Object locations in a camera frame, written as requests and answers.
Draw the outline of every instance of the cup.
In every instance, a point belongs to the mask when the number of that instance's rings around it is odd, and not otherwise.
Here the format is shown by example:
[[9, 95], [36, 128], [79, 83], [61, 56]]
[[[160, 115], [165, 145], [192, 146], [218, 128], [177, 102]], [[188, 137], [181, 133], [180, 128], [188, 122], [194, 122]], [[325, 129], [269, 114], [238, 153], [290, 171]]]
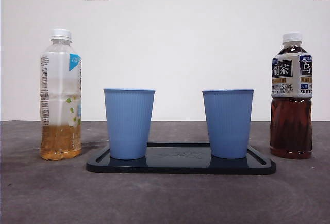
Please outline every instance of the cup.
[[219, 158], [246, 157], [252, 89], [203, 91], [211, 153]]
[[155, 90], [105, 88], [110, 156], [145, 156]]

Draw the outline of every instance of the bottle cap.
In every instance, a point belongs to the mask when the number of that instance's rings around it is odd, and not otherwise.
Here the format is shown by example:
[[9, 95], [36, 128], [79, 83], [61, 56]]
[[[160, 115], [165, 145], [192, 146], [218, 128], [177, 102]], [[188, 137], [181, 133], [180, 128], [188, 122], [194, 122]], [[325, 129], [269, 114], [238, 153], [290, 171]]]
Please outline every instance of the bottle cap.
[[68, 40], [72, 42], [71, 40], [71, 31], [67, 29], [53, 29], [52, 31], [52, 39], [62, 39], [62, 40]]
[[290, 32], [283, 35], [283, 42], [302, 42], [303, 35], [300, 32]]

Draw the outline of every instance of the blue label tag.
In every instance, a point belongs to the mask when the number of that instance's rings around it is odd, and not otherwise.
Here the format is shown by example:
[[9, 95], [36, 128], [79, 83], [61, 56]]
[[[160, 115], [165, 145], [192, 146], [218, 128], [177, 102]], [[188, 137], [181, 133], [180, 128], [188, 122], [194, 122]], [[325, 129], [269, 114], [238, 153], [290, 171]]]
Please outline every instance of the blue label tag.
[[311, 55], [299, 55], [299, 62], [311, 62]]
[[81, 58], [79, 55], [70, 54], [69, 71], [71, 71], [78, 65], [78, 63], [80, 62], [80, 59]]
[[300, 84], [300, 89], [308, 89], [308, 84]]

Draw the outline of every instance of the black tray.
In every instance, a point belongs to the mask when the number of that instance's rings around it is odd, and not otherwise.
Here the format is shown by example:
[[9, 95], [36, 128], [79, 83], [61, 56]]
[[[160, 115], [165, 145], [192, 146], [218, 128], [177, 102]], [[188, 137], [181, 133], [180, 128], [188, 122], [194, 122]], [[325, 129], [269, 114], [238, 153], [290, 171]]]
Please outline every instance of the black tray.
[[253, 174], [276, 171], [275, 162], [248, 147], [245, 158], [225, 159], [211, 155], [209, 143], [148, 143], [143, 158], [121, 160], [110, 157], [109, 147], [99, 150], [88, 161], [91, 172]]

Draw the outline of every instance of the gray table surface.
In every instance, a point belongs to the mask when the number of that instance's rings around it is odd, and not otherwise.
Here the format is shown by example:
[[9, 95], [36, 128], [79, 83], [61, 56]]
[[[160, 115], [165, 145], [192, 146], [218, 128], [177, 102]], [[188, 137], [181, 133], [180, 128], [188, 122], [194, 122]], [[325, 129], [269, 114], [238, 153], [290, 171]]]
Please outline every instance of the gray table surface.
[[[88, 172], [107, 129], [82, 125], [82, 155], [44, 161], [40, 122], [1, 122], [1, 223], [330, 223], [330, 122], [313, 123], [302, 161], [271, 155], [269, 123], [252, 122], [250, 145], [273, 175]], [[206, 123], [153, 122], [150, 141], [206, 142]]]

